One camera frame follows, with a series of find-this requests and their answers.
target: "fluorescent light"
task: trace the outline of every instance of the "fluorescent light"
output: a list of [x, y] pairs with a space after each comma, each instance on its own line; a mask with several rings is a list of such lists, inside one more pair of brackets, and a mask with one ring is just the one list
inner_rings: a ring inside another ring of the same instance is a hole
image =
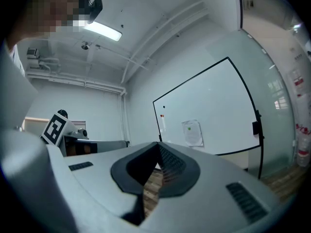
[[100, 24], [98, 22], [93, 22], [91, 24], [87, 24], [84, 27], [87, 30], [102, 34], [103, 36], [106, 36], [110, 39], [113, 39], [115, 41], [119, 41], [122, 34], [118, 31], [115, 31], [114, 29], [111, 29], [103, 24]]

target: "whiteboard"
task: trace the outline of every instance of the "whiteboard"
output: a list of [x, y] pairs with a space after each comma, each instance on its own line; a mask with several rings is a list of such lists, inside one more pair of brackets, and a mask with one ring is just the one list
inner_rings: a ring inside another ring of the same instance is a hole
[[182, 122], [197, 120], [203, 146], [193, 149], [223, 155], [260, 146], [255, 107], [229, 58], [155, 100], [154, 108], [163, 142], [187, 146]]

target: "paper sheet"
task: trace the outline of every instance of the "paper sheet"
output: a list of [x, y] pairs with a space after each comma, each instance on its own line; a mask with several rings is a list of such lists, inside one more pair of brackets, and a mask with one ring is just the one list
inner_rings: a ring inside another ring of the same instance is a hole
[[197, 120], [182, 122], [185, 141], [189, 147], [203, 146], [200, 124]]

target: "wall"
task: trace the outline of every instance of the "wall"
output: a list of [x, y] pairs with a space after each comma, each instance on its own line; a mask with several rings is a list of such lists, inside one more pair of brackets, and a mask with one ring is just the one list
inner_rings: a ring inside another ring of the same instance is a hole
[[294, 11], [284, 0], [254, 0], [254, 8], [284, 29], [291, 26]]
[[[158, 141], [153, 101], [188, 78], [230, 57], [243, 76], [264, 128], [263, 175], [288, 165], [293, 155], [294, 119], [289, 98], [273, 62], [244, 32], [226, 31], [211, 21], [197, 25], [174, 39], [157, 54], [157, 66], [142, 70], [128, 84], [128, 114], [132, 144]], [[280, 84], [288, 106], [279, 111], [269, 83]]]
[[240, 28], [240, 0], [203, 0], [207, 5], [209, 17], [228, 31]]
[[122, 140], [118, 95], [76, 85], [32, 79], [39, 94], [28, 117], [51, 118], [58, 110], [69, 120], [86, 121], [90, 140]]
[[152, 102], [214, 64], [204, 46], [224, 34], [225, 30], [211, 21], [197, 25], [159, 51], [154, 58], [160, 58], [152, 71], [141, 70], [130, 80], [127, 99], [132, 145], [158, 141]]

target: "black rubber pad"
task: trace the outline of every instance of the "black rubber pad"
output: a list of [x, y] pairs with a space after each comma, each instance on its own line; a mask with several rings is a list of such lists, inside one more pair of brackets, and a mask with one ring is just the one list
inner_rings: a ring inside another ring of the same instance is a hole
[[79, 170], [79, 169], [82, 169], [82, 168], [85, 168], [85, 167], [88, 167], [88, 166], [92, 166], [92, 165], [93, 164], [88, 161], [88, 162], [83, 162], [83, 163], [71, 165], [71, 166], [69, 166], [69, 169], [71, 171], [75, 171], [75, 170]]

